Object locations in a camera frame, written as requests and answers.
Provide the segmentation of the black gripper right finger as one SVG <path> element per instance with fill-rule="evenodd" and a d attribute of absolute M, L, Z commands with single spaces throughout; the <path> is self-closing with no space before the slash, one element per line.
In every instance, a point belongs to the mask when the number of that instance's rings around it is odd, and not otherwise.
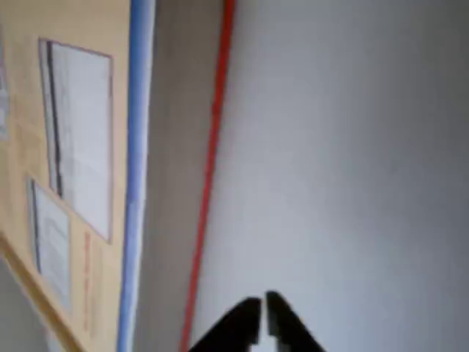
<path fill-rule="evenodd" d="M 325 351 L 280 293 L 267 291 L 266 302 L 268 334 L 276 339 L 277 351 Z"/>

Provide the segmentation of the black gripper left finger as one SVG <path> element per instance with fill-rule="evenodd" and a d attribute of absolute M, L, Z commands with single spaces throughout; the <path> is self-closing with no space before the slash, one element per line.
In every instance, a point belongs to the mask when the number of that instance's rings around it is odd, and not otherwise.
<path fill-rule="evenodd" d="M 259 339 L 262 300 L 244 298 L 226 312 L 188 351 L 248 352 Z"/>

